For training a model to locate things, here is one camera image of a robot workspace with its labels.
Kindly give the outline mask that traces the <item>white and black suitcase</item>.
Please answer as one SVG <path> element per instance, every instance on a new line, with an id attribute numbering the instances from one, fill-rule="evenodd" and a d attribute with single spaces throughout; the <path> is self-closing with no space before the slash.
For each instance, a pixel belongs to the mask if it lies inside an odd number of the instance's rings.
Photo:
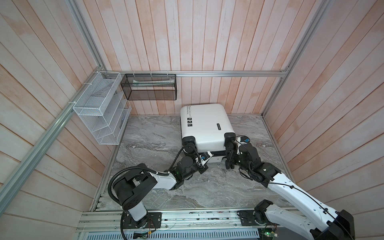
<path id="1" fill-rule="evenodd" d="M 226 158 L 226 150 L 237 149 L 235 131 L 220 104 L 182 107 L 181 133 L 187 156 L 197 159 L 204 152 L 213 154 L 206 166 L 221 162 Z"/>

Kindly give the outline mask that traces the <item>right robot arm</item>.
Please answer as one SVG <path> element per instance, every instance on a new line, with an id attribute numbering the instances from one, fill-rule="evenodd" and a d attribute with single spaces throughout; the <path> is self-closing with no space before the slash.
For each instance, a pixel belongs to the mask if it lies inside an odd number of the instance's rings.
<path id="1" fill-rule="evenodd" d="M 277 224 L 308 240 L 353 240 L 355 223 L 353 216 L 345 211 L 337 211 L 321 203 L 292 182 L 274 165 L 262 162 L 258 151 L 250 143 L 227 143 L 226 167 L 239 167 L 241 175 L 256 181 L 279 194 L 302 215 L 291 213 L 269 200 L 263 200 L 252 214 L 239 211 L 238 215 L 259 225 Z"/>

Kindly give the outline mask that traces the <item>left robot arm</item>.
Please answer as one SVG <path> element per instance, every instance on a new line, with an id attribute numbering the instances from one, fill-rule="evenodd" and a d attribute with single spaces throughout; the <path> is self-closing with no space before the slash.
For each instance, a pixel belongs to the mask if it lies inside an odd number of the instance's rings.
<path id="1" fill-rule="evenodd" d="M 178 189 L 194 173 L 204 173 L 208 169 L 206 163 L 212 157 L 211 152 L 205 152 L 196 159 L 183 157 L 166 172 L 158 172 L 145 164 L 139 164 L 116 173 L 108 183 L 108 194 L 123 209 L 121 227 L 151 227 L 154 218 L 144 206 L 144 197 L 153 189 Z"/>

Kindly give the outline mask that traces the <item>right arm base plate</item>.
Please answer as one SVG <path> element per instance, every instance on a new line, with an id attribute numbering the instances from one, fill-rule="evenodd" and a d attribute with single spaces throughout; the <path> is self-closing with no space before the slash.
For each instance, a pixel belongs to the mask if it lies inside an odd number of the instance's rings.
<path id="1" fill-rule="evenodd" d="M 279 226 L 267 219 L 265 210 L 241 210 L 237 211 L 237 216 L 241 220 L 242 226 Z"/>

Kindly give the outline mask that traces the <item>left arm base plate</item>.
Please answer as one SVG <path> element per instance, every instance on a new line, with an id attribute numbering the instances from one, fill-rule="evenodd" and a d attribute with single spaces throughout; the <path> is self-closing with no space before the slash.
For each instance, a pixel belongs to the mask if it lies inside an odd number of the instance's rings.
<path id="1" fill-rule="evenodd" d="M 162 223 L 162 213 L 147 213 L 142 219 L 135 221 L 128 211 L 123 211 L 120 227 L 122 229 L 159 229 Z"/>

